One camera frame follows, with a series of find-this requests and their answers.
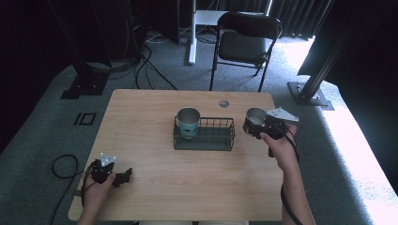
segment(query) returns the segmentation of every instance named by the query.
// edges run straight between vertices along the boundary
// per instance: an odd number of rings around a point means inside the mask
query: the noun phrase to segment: gray carpet
[[[184,39],[177,46],[171,41],[154,38],[147,46],[151,49],[150,62],[177,89],[208,90],[214,51],[212,44],[198,42],[194,66],[187,63],[189,44]],[[300,168],[314,218],[318,224],[392,221],[398,212],[397,197],[387,179],[383,178],[384,174],[347,111],[338,88],[327,82],[321,86],[335,108],[332,112],[297,105],[290,95],[287,82],[305,82],[308,79],[297,77],[297,72],[299,61],[302,62],[309,46],[311,41],[281,38],[274,48],[263,92],[272,94],[277,107],[283,107],[300,118],[297,135]],[[148,49],[144,50],[144,55],[149,56]],[[298,63],[290,64],[289,60],[294,56]],[[250,69],[219,66],[213,90],[256,92],[260,77],[254,78],[251,74],[253,71]],[[0,224],[50,224],[56,204],[69,183],[68,179],[53,175],[53,160],[64,154],[73,154],[79,159],[78,171],[82,171],[112,92],[119,88],[132,88],[133,85],[137,88],[134,71],[124,71],[111,74],[102,96],[60,99],[74,77],[73,68],[67,67],[54,78],[36,109],[0,155]],[[143,67],[137,81],[142,89],[172,89],[152,67]],[[93,124],[75,125],[79,113],[95,113]],[[357,140],[363,146],[360,151],[365,157],[358,163],[354,163],[349,155],[350,145],[341,143],[342,137],[336,138],[336,133],[344,129],[352,130],[350,135],[358,136]],[[375,168],[374,174],[358,172],[366,167]],[[56,168],[61,174],[74,174],[74,162],[70,158],[58,161]],[[68,210],[78,182],[79,177],[74,179],[71,191],[61,203],[54,224],[75,224],[68,219]],[[103,221],[100,224],[131,222]],[[280,222],[255,221],[251,224]]]

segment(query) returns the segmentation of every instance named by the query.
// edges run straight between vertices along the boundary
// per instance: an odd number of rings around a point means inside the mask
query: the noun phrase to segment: chair backrest
[[[282,24],[278,19],[261,14],[226,12],[219,18],[217,25],[218,32],[220,29],[232,29],[245,36],[273,40],[282,32]]]

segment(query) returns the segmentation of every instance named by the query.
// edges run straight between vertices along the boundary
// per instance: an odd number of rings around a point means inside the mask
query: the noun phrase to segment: table leg
[[[190,48],[190,64],[195,64],[196,57],[196,0],[192,0],[192,25],[191,25],[191,48]]]

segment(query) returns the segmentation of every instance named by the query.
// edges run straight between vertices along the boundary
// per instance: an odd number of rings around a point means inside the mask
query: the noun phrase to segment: cup
[[[176,115],[176,119],[182,137],[185,139],[192,139],[196,135],[199,126],[199,111],[192,107],[183,108]]]
[[[245,133],[260,139],[260,132],[263,131],[267,113],[260,108],[251,108],[246,112],[243,130]]]

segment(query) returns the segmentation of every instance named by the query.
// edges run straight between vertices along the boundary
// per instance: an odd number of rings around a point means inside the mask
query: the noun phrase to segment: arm
[[[292,132],[287,132],[287,136],[294,141],[293,135],[296,134],[296,126],[287,125],[287,128]],[[278,162],[278,166],[283,171],[283,192],[293,213],[302,224],[315,224],[313,214],[311,213],[310,206],[307,202],[307,197],[305,196],[304,185],[302,183],[296,153],[292,145],[286,138],[274,140],[266,133],[261,133],[260,135],[264,142],[266,142],[272,149],[272,153]],[[295,224],[294,220],[289,216],[284,207],[282,223]]]
[[[91,176],[87,176],[84,209],[79,218],[79,225],[96,224],[98,214],[108,198],[108,193],[115,180],[115,176],[115,173],[111,173],[102,184],[96,183]]]

